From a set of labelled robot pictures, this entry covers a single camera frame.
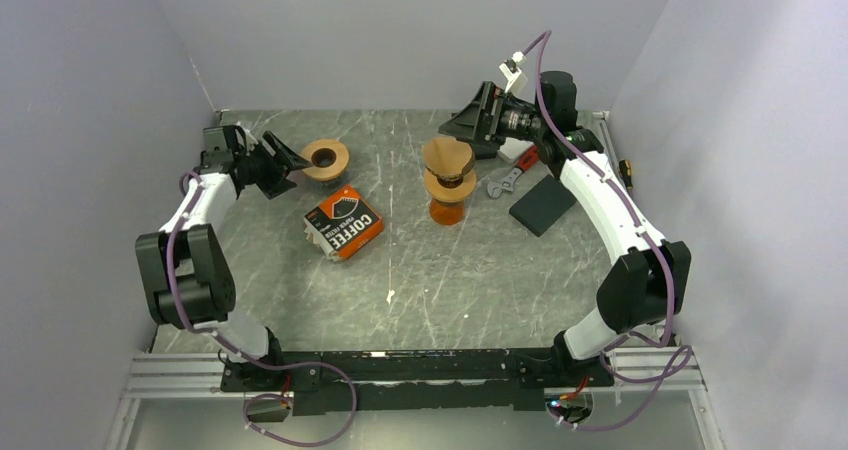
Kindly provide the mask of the orange glass carafe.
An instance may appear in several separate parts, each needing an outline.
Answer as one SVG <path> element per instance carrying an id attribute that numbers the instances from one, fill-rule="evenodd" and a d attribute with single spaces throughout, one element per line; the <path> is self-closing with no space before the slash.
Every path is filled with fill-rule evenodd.
<path id="1" fill-rule="evenodd" d="M 431 219 L 442 226 L 452 226 L 461 222 L 465 214 L 465 203 L 443 202 L 433 198 L 429 203 L 429 215 Z"/>

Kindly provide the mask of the orange coffee filter box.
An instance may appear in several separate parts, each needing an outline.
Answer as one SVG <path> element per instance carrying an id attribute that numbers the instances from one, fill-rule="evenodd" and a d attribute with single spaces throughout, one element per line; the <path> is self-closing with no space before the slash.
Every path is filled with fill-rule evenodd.
<path id="1" fill-rule="evenodd" d="M 352 257 L 384 229 L 384 221 L 351 185 L 308 211 L 304 217 L 306 239 L 331 261 Z"/>

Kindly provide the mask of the brown paper coffee filter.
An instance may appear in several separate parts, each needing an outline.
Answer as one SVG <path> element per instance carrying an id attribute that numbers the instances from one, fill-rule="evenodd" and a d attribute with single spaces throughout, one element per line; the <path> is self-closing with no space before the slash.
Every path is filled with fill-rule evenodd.
<path id="1" fill-rule="evenodd" d="M 437 177 L 456 180 L 469 173 L 475 163 L 471 146 L 454 137 L 437 137 L 422 146 L 426 168 Z"/>

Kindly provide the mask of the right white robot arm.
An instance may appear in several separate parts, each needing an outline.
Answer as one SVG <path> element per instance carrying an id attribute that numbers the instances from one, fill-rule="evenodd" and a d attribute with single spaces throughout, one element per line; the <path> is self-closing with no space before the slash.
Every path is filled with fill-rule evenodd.
<path id="1" fill-rule="evenodd" d="M 672 242 L 634 204 L 594 133 L 577 123 L 577 87 L 571 74 L 544 71 L 534 102 L 482 82 L 471 102 L 443 123 L 441 134 L 496 148 L 513 138 L 533 143 L 559 188 L 568 191 L 594 224 L 612 267 L 596 292 L 595 306 L 561 332 L 551 358 L 557 381 L 574 385 L 590 358 L 642 325 L 669 324 L 685 295 L 691 252 Z"/>

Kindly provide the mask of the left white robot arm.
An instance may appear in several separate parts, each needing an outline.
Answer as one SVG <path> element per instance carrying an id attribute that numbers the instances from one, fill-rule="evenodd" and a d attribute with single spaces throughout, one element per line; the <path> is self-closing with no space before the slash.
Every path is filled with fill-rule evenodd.
<path id="1" fill-rule="evenodd" d="M 295 188 L 290 174 L 310 162 L 272 133 L 254 137 L 240 125 L 203 130 L 197 166 L 179 180 L 183 198 L 158 230 L 140 235 L 135 255 L 148 311 L 171 325 L 216 342 L 264 390 L 279 387 L 286 360 L 274 353 L 273 334 L 236 304 L 236 285 L 216 231 L 243 190 L 267 199 Z"/>

